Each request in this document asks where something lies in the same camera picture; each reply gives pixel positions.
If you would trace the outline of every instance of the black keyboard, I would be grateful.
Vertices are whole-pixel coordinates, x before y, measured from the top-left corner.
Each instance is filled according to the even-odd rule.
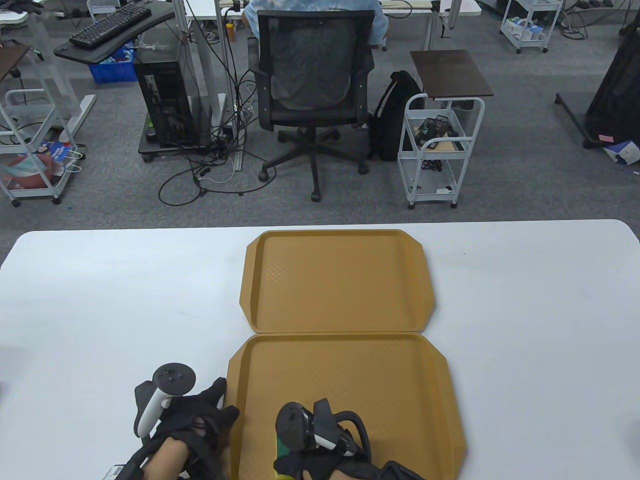
[[[69,42],[78,47],[93,50],[98,45],[111,40],[124,32],[133,24],[151,15],[151,10],[147,7],[129,3],[120,7],[114,14],[96,23],[83,28],[74,36],[69,38]]]

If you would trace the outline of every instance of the gray carpet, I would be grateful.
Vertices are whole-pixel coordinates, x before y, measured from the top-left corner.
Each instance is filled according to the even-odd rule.
[[[617,218],[640,233],[640,177],[621,171],[602,151],[585,151],[581,137],[564,111],[554,105],[557,90],[595,92],[618,45],[621,17],[589,28],[583,42],[558,32],[550,51],[526,49],[516,55],[498,35],[499,22],[487,12],[461,18],[453,39],[437,47],[468,49],[496,92],[487,101],[479,139],[463,185],[460,206],[417,204],[406,208],[395,163],[370,162],[360,176],[354,164],[321,159],[323,201],[312,203],[308,162],[278,168],[268,187],[245,196],[208,194],[185,207],[168,207],[157,197],[165,179],[186,167],[183,159],[141,161],[138,140],[145,105],[137,84],[97,87],[85,66],[65,62],[79,93],[95,92],[98,100],[76,140],[88,145],[83,171],[71,179],[61,205],[46,200],[25,201],[13,208],[0,201],[0,259],[15,240],[30,230],[93,228],[226,227],[430,221],[552,220]],[[61,41],[71,32],[69,22],[50,21],[49,30]],[[373,109],[395,70],[411,71],[409,51],[420,41],[422,21],[393,20],[389,51],[374,52],[376,68],[369,76],[369,108]],[[26,32],[3,31],[4,38],[26,40]],[[246,68],[246,32],[234,51],[238,71]],[[24,69],[24,75],[33,72]],[[218,74],[218,85],[222,76]],[[9,80],[15,86],[15,80]],[[342,129],[339,147],[365,152],[366,133]],[[246,149],[270,158],[285,148],[275,133],[251,125]],[[258,186],[259,161],[245,156],[243,171],[225,188]],[[212,172],[227,177],[226,166]],[[193,197],[187,175],[169,184],[169,202]]]

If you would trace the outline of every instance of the food tray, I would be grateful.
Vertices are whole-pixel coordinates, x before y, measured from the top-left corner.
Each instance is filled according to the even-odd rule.
[[[256,335],[229,362],[230,480],[273,480],[275,419],[297,401],[361,416],[373,462],[396,460],[429,480],[454,479],[466,453],[446,359],[416,333]],[[346,428],[354,431],[352,425]]]
[[[258,333],[419,332],[435,297],[401,230],[283,230],[247,247],[240,305]]]

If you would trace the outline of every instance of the black office chair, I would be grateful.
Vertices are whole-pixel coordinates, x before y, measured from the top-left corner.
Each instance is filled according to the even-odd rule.
[[[278,132],[278,141],[296,147],[262,165],[258,179],[269,180],[268,168],[307,154],[314,191],[311,200],[322,199],[316,155],[355,160],[358,173],[369,168],[365,156],[355,158],[324,145],[340,138],[335,128],[316,137],[316,128],[367,120],[367,76],[373,69],[369,33],[372,10],[352,12],[272,12],[260,10],[258,39],[248,39],[249,70],[255,75],[260,126],[273,132],[274,125],[298,127],[297,134]]]

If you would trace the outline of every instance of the label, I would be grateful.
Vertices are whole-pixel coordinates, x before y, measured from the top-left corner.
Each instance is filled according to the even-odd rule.
[[[113,465],[102,480],[116,480],[116,477],[122,470],[122,467],[124,467],[124,465]]]

